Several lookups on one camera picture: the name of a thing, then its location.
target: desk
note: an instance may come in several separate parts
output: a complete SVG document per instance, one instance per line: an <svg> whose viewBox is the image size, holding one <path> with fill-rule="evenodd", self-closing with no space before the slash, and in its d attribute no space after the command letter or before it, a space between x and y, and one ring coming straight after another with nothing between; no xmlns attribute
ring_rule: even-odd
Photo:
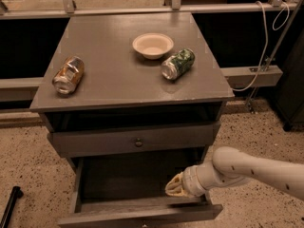
<svg viewBox="0 0 304 228"><path fill-rule="evenodd" d="M145 60L132 48L143 33L170 36L174 48ZM160 64L191 48L192 69L176 82ZM66 57L85 62L76 92L62 97L51 80ZM30 110L57 153L76 171L69 217L61 227L157 225L214 219L221 205L169 198L165 184L198 163L219 131L233 92L188 12L72 17Z"/></svg>

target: green can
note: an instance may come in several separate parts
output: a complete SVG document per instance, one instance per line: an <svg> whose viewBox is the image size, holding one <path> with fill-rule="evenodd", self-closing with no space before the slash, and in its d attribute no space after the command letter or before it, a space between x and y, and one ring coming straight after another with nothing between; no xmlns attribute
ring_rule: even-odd
<svg viewBox="0 0 304 228"><path fill-rule="evenodd" d="M190 70L195 59L196 56L191 49L182 49L161 64L161 74L168 80L176 80Z"/></svg>

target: drawer handle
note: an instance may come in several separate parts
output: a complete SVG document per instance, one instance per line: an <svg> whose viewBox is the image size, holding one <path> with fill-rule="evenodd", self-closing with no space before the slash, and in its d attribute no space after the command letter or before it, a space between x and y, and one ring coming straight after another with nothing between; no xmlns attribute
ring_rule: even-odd
<svg viewBox="0 0 304 228"><path fill-rule="evenodd" d="M135 140L135 146L142 147L143 146L143 141L140 138L137 138Z"/></svg>

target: terrazzo floor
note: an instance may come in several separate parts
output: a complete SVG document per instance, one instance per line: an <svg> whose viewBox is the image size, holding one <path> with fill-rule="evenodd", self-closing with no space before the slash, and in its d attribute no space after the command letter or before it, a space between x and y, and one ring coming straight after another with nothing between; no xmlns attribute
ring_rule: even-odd
<svg viewBox="0 0 304 228"><path fill-rule="evenodd" d="M236 147L248 154L304 163L304 128L284 132L282 121L263 98L254 101L257 114L243 101L224 109L214 149ZM57 219L68 214L75 174L53 150L47 129L38 115L28 112L0 114L0 217L11 188L21 186L24 196L15 205L9 228L55 228ZM210 191L214 204L223 211L215 220L165 225L167 228L288 228L304 227L304 201L283 194L257 180L248 184Z"/></svg>

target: robotic hand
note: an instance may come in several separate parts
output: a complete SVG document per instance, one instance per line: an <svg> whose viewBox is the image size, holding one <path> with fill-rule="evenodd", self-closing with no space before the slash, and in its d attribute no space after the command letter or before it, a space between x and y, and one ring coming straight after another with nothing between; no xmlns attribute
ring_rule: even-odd
<svg viewBox="0 0 304 228"><path fill-rule="evenodd" d="M304 165L247 155L232 147L217 149L211 161L187 167L165 187L169 196L199 197L214 187L231 187L250 179L304 200Z"/></svg>

